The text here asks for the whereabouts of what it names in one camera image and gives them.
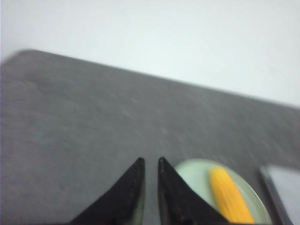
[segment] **corn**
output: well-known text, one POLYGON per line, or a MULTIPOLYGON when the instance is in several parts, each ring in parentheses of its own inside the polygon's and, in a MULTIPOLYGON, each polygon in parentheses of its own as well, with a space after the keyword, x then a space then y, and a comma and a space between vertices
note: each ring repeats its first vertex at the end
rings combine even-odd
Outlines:
POLYGON ((252 215, 227 171, 215 166, 210 170, 210 182, 220 213, 232 223, 254 224, 252 215))

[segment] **gray table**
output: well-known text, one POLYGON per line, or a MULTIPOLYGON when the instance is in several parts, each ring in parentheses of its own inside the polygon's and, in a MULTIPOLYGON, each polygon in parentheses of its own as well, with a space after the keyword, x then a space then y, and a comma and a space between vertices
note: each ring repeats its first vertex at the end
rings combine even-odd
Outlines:
POLYGON ((139 156, 144 225, 159 224, 160 156, 231 167, 277 220, 258 169, 300 168, 299 147, 297 109, 39 51, 1 66, 4 225, 71 220, 139 156))

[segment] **light green plate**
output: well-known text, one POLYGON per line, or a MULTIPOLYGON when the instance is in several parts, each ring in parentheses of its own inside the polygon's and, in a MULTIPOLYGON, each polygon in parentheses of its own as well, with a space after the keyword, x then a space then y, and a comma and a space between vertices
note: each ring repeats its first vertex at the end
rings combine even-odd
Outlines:
POLYGON ((272 224, 269 214, 260 198, 250 185, 241 178, 235 171, 217 162, 194 158, 179 163, 175 170, 184 179, 184 181, 208 204, 218 210, 213 191, 210 186, 209 170, 215 165, 220 165, 226 169, 230 177, 235 182, 240 193, 257 224, 272 224))

